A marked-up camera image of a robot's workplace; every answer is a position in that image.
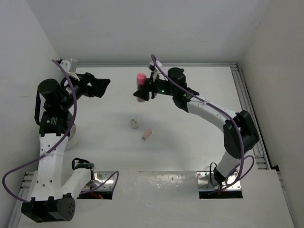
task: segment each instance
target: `pink bottle cap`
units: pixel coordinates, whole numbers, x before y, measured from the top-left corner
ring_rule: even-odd
[[[137,75],[136,79],[137,79],[137,84],[144,85],[144,83],[145,83],[145,81],[147,79],[147,76],[145,74],[143,74],[143,73],[139,73]]]

